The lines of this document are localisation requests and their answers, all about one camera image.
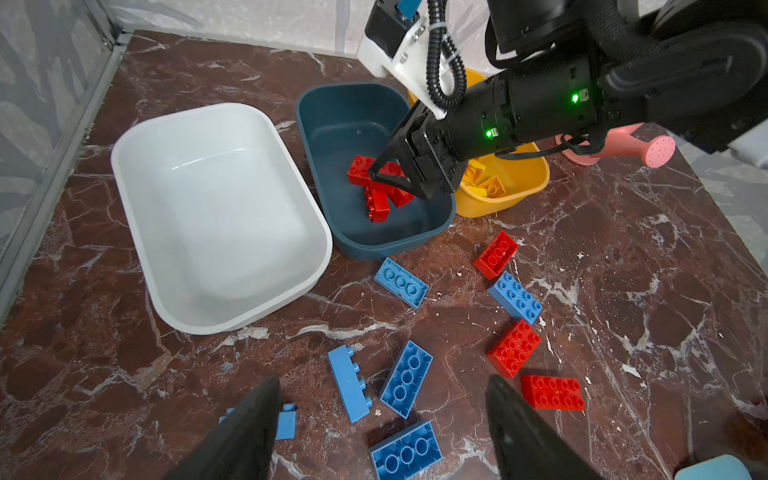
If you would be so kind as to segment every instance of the light blue object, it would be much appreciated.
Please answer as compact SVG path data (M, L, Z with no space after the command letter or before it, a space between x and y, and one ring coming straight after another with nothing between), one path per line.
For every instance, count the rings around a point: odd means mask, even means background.
M384 264L376 274L376 281L417 310L429 290L429 285L389 258L384 259Z
M286 403L277 416L277 436L275 440L290 440L296 436L296 404Z
M432 356L409 340L400 350L379 400L407 419L431 364Z
M432 420L408 427L369 452L377 480L406 480L442 460Z
M533 325L541 313L541 304L509 272L504 272L488 289L488 293L513 319L524 319Z
M738 458L721 455L683 468L674 480L752 480L752 477Z
M371 399L362 394L366 389L366 383L357 378L360 366L352 363L350 357L353 353L352 349L346 345L328 352L333 378L336 379L346 414L349 415L349 421L352 423L368 415L373 406Z
M328 84L296 102L296 126L306 150L333 244L352 260L369 262L412 250L448 229L456 215L453 194L436 191L389 208L373 223L363 189L346 177L356 155L377 158L410 106L395 89L377 83Z
M419 9L419 5L421 5L422 0L400 0L400 3L397 4L397 9L400 10L400 13L402 13L402 16L406 17L408 20L413 19L413 15L416 13L416 10Z
M219 423L223 422L223 421L224 421L224 419L225 419L226 417L230 416L230 413L232 413L232 412L234 412L234 411L235 411L235 409L227 409L227 414L226 414L225 416L223 416L223 417L219 417Z

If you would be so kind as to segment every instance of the marble floor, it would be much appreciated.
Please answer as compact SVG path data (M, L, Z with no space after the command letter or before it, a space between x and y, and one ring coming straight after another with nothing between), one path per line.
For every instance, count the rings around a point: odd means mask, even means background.
M657 170L549 157L541 193L395 256L430 285L417 311L373 281L380 262L334 250L310 293L247 328L168 327L118 196L115 141L163 114L251 104L312 187L296 99L369 80L345 58L134 35L0 333L0 478L160 478L271 373L299 412L271 478L373 479L368 448L420 419L445 456L421 478L497 478L485 352L512 321L472 262L501 230L521 244L510 271L544 306L522 373L579 379L584 412L540 414L603 478L672 478L722 453L768 475L768 278L680 154ZM408 339L435 360L402 419L376 394ZM326 359L342 344L374 398L354 425Z

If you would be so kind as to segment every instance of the blue lego brick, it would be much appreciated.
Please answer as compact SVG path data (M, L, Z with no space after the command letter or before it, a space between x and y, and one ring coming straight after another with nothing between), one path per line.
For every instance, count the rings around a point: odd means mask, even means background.
M223 421L224 421L224 419L225 419L226 417L230 416L230 413L232 413L232 412L234 412L234 411L235 411L235 409L227 409L227 414L226 414L225 416L223 416L223 417L219 417L219 423L223 422Z
M432 356L409 340L400 350L379 400L407 419L431 364Z
M369 450L376 480L406 480L442 460L432 420L422 420Z
M541 313L541 304L526 292L523 286L509 272L504 272L496 283L488 289L488 293L512 315L513 319L524 319L534 324Z
M389 258L384 259L384 264L376 274L376 281L415 309L422 304L429 290L429 285Z
M333 378L339 387L346 414L349 415L350 422L354 423L371 412L373 402L362 394L366 383L357 378L360 367L352 363L352 354L352 349L342 345L328 352L328 360L331 362Z
M421 3L422 0L400 0L400 3L397 4L397 9L400 10L402 16L411 20L416 11L419 10Z
M277 417L277 436L275 440L289 440L296 435L296 405L286 403Z

